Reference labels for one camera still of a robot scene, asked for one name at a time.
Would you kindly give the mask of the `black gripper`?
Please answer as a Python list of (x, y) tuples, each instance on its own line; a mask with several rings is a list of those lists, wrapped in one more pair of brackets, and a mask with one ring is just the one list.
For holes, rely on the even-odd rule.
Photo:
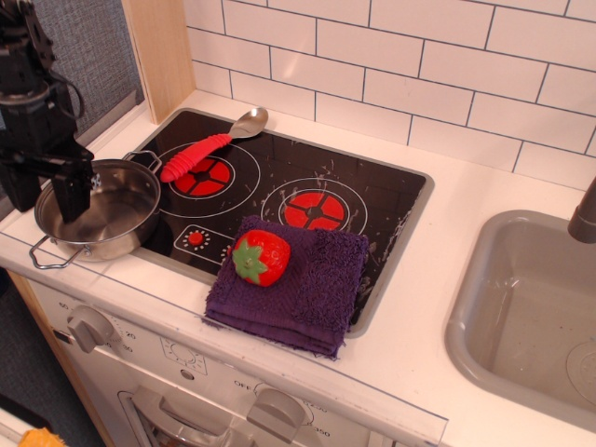
[(77, 126), (67, 90), (1, 100), (1, 184), (18, 211), (34, 207), (51, 180), (62, 220), (76, 221), (90, 207), (93, 154), (75, 140)]

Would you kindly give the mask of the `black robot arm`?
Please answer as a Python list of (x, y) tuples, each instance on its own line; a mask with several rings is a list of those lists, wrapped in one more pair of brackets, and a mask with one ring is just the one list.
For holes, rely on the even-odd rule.
[(53, 42), (30, 1), (1, 4), (1, 185), (13, 207), (31, 209), (49, 179), (62, 219), (90, 206), (93, 154), (75, 140), (85, 104), (52, 68)]

